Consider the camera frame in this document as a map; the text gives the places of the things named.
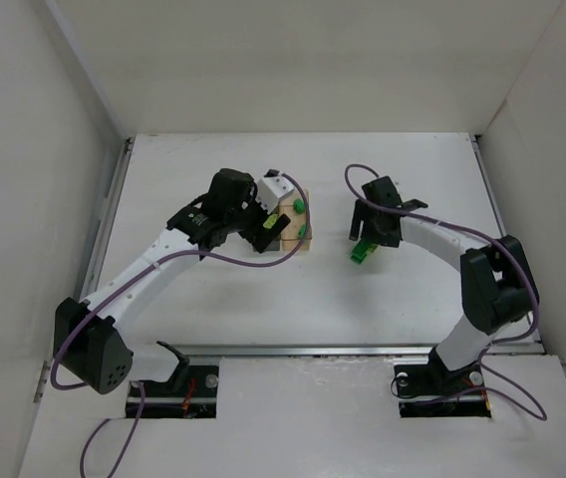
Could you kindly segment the lime green 2x3 lego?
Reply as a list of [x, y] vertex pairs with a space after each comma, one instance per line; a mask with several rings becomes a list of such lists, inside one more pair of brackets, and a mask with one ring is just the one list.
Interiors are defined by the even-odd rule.
[[278, 215], [276, 213], [271, 214], [266, 221], [263, 223], [265, 229], [272, 229], [278, 220]]

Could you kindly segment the small dark green lego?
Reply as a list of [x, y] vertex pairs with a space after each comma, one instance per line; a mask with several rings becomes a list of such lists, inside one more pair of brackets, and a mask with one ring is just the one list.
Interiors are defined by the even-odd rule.
[[302, 199], [295, 199], [292, 207], [294, 212], [299, 215], [305, 214], [307, 210], [306, 204]]

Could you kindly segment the dark green long lego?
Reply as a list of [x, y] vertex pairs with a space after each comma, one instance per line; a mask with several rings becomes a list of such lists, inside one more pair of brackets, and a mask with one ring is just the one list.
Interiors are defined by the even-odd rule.
[[350, 259], [358, 265], [364, 263], [366, 259], [370, 255], [372, 255], [368, 253], [368, 248], [371, 244], [376, 244], [376, 243], [370, 242], [365, 239], [359, 240], [350, 253]]

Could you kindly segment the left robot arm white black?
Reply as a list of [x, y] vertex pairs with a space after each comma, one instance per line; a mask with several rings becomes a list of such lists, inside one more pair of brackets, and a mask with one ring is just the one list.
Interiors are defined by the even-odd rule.
[[266, 220], [282, 200], [301, 190], [290, 175], [277, 170], [260, 179], [231, 168], [216, 172], [208, 190], [171, 216], [150, 246], [106, 286], [57, 307], [51, 385], [65, 389], [58, 380], [64, 367], [78, 378], [74, 388], [87, 386], [101, 395], [125, 381], [179, 389], [186, 381], [188, 358], [163, 341], [133, 345], [135, 321], [170, 283], [203, 259], [231, 263], [215, 251], [230, 235], [264, 252], [290, 223], [286, 215], [271, 227]]

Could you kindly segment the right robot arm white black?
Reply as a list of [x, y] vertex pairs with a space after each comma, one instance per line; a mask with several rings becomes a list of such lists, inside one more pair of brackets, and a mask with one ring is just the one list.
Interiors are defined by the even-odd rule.
[[429, 352], [425, 364], [397, 367], [400, 397], [469, 390], [470, 375], [499, 332], [539, 309], [539, 293], [520, 241], [423, 215], [426, 203], [402, 200], [388, 176], [376, 176], [355, 192], [349, 237], [362, 259], [371, 246], [407, 243], [433, 254], [460, 278], [462, 315]]

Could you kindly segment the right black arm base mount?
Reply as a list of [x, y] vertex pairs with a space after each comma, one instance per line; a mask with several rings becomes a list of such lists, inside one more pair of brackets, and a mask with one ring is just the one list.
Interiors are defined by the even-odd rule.
[[428, 363], [394, 365], [392, 394], [401, 418], [490, 418], [481, 369], [477, 363], [442, 377]]

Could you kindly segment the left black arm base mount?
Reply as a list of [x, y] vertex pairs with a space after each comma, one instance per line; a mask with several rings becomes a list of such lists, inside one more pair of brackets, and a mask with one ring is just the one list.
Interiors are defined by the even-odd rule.
[[165, 342], [135, 349], [127, 418], [208, 419], [216, 416], [219, 363], [192, 360]]

